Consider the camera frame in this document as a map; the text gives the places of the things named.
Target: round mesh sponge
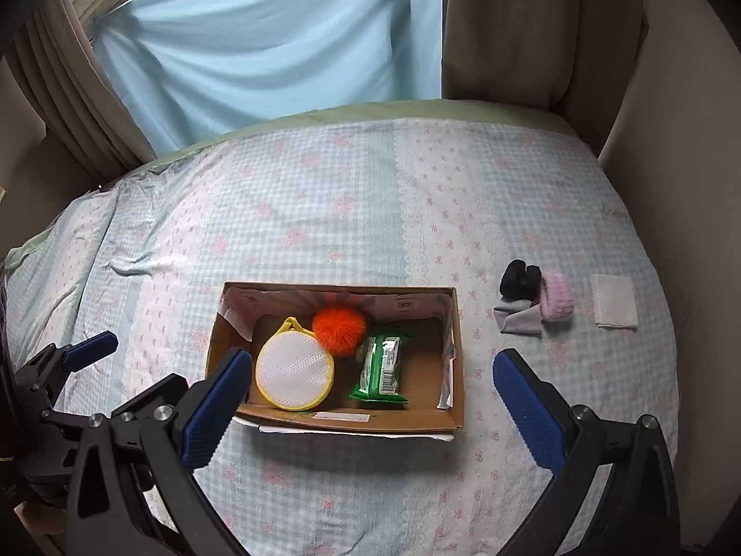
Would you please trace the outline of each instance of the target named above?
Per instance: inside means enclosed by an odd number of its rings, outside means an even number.
[[[282,410],[314,407],[327,397],[333,381],[332,356],[294,318],[288,318],[266,341],[257,358],[257,388]]]

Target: white towel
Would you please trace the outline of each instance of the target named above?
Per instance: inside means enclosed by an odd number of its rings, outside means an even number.
[[[624,276],[591,276],[594,322],[601,328],[636,328],[638,311],[633,281]]]

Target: black sock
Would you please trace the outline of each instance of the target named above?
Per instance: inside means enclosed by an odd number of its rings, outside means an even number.
[[[540,291],[540,268],[527,265],[521,259],[510,261],[499,284],[499,292],[512,301],[527,298],[536,301]]]

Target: cardboard box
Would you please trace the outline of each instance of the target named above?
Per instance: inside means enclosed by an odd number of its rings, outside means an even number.
[[[211,332],[206,374],[231,347],[249,351],[255,365],[262,345],[286,317],[295,316],[310,328],[316,310],[333,301],[352,304],[385,328],[412,336],[402,348],[399,377],[399,392],[409,403],[381,408],[349,399],[361,365],[345,358],[336,360],[332,389],[316,408],[306,412],[275,408],[253,382],[237,410],[240,421],[264,432],[329,431],[450,440],[452,431],[463,425],[465,404],[454,288],[227,282]]]

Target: white mesh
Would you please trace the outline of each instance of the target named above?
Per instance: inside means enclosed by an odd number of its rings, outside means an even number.
[[[331,355],[312,336],[288,330],[264,344],[256,376],[268,401],[284,408],[308,408],[332,382]]]

